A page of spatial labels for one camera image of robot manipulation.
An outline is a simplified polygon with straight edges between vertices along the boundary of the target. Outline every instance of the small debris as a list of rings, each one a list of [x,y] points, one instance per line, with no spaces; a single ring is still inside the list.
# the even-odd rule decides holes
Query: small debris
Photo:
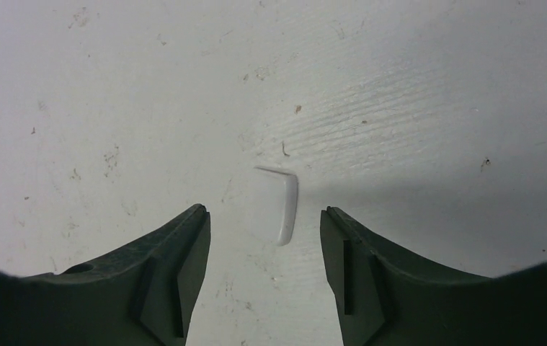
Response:
[[[163,41],[163,39],[161,38],[161,34],[158,34],[156,36],[156,39],[161,43],[161,45],[166,45],[167,42]]]
[[[484,161],[481,163],[481,171],[484,170],[485,166],[491,166],[492,162],[486,157]]]
[[[286,153],[286,145],[284,144],[284,142],[282,142],[282,153],[284,153],[284,156],[290,157],[290,155],[288,155],[288,153]]]
[[[90,18],[88,17],[88,12],[86,11],[86,7],[82,7],[82,10],[81,11],[78,11],[75,15],[74,15],[74,21],[68,25],[68,29],[71,29],[74,24],[78,24],[79,27],[84,27],[84,25],[86,25]]]
[[[80,177],[80,174],[78,174],[78,172],[74,168],[74,173],[69,177],[69,179],[74,179],[79,181],[79,180],[82,180],[82,177]]]
[[[260,79],[261,81],[264,81],[269,75],[269,68],[268,67],[259,67],[256,70],[254,70],[254,74],[256,74],[256,78]]]

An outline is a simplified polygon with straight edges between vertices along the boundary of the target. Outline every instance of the dirt speck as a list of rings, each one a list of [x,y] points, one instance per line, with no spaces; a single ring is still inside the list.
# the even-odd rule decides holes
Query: dirt speck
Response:
[[[161,34],[158,34],[156,36],[156,39],[161,43],[161,45],[166,45],[167,44],[167,42],[163,41],[163,39],[161,38]]]
[[[270,75],[268,67],[259,67],[254,70],[254,72],[256,74],[256,78],[260,79],[261,81],[264,81]]]
[[[89,17],[89,13],[86,10],[86,7],[82,7],[80,10],[78,10],[74,15],[74,21],[68,25],[68,29],[71,29],[74,25],[78,25],[79,27],[84,27],[85,25],[89,24],[89,21],[91,18]]]
[[[107,165],[107,169],[104,172],[104,176],[108,177],[110,173],[112,173],[115,168],[118,166],[118,155],[120,154],[120,150],[118,148],[118,145],[114,145],[113,151],[108,151],[107,154],[103,156],[103,159]]]
[[[286,152],[286,145],[284,144],[284,142],[282,142],[282,153],[284,154],[284,156],[290,157],[290,155]]]
[[[481,171],[483,171],[485,167],[491,166],[491,165],[492,165],[492,162],[486,157],[481,163]]]
[[[78,174],[78,172],[74,168],[74,171],[71,173],[71,176],[69,177],[69,179],[80,181],[82,180],[82,177],[80,177],[80,174]]]

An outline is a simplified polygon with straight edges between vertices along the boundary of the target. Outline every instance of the white surface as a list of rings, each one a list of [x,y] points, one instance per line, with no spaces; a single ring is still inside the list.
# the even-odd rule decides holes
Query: white surface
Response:
[[[287,246],[244,236],[258,164],[301,181]],[[188,345],[341,345],[327,205],[462,270],[547,260],[547,1],[0,1],[0,269],[60,272],[195,202]]]
[[[296,176],[270,167],[256,167],[248,193],[252,194],[247,215],[250,232],[279,247],[288,244],[296,215]]]

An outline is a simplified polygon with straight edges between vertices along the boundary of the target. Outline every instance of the white plastic piece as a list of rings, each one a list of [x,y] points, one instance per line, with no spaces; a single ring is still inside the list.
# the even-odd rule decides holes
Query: white plastic piece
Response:
[[[286,245],[292,238],[298,180],[294,174],[268,167],[255,167],[252,175],[251,213],[248,227],[257,238]]]

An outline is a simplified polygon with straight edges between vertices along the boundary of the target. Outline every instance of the scratch mark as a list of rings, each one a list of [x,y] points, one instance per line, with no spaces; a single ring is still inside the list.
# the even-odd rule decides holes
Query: scratch mark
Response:
[[[169,12],[169,8],[167,7],[167,3],[165,2],[165,0],[159,0],[159,2],[161,3],[161,6],[165,10],[165,14],[167,14],[167,16],[170,16],[171,12]]]
[[[224,193],[222,194],[222,198],[220,201],[224,203],[224,199],[226,198],[226,195],[228,194],[228,191],[231,189],[231,182],[233,181],[233,178],[230,178],[228,180],[228,183],[226,183],[226,190],[224,190]]]
[[[168,195],[168,196],[171,196],[171,195],[172,195],[172,192],[169,191],[169,183],[170,183],[170,182],[172,182],[172,178],[171,178],[171,177],[169,177],[169,178],[167,179],[167,195]]]
[[[121,207],[123,207],[123,210],[125,213],[129,216],[135,216],[138,212],[138,203],[136,200],[133,200],[131,204],[125,203],[124,201],[120,204]]]
[[[16,216],[14,216],[14,222],[18,223],[19,225],[21,225],[21,227],[25,227],[25,222],[22,221],[22,220],[19,220]]]
[[[340,40],[345,39],[345,31],[343,31],[343,28],[341,27],[341,23],[339,23],[338,20],[334,20],[333,23],[337,23],[338,29],[334,27],[333,25],[330,25],[330,27],[337,33],[337,37]]]
[[[207,49],[207,50],[201,50],[201,56],[209,56],[214,53],[216,53],[218,49]]]
[[[290,157],[290,155],[286,153],[286,145],[284,144],[284,141],[282,141],[282,153],[284,154],[284,156]]]
[[[220,36],[220,38],[218,39],[218,43],[222,43],[222,37],[227,36],[228,34],[232,33],[233,31],[234,31],[234,29],[231,29],[231,30],[227,31],[226,34]]]
[[[55,259],[52,256],[48,256],[50,258],[50,261],[53,263],[53,268],[55,268],[55,271],[57,271],[57,264],[55,263]]]
[[[298,58],[298,53],[294,52],[294,53],[292,53],[292,55],[290,55],[287,62],[290,63],[290,62],[296,60],[296,58]]]
[[[341,125],[341,123],[343,123],[343,122],[344,122],[344,120],[339,121],[338,123],[334,124],[334,126],[324,134],[324,137],[329,135],[333,130],[337,129]]]

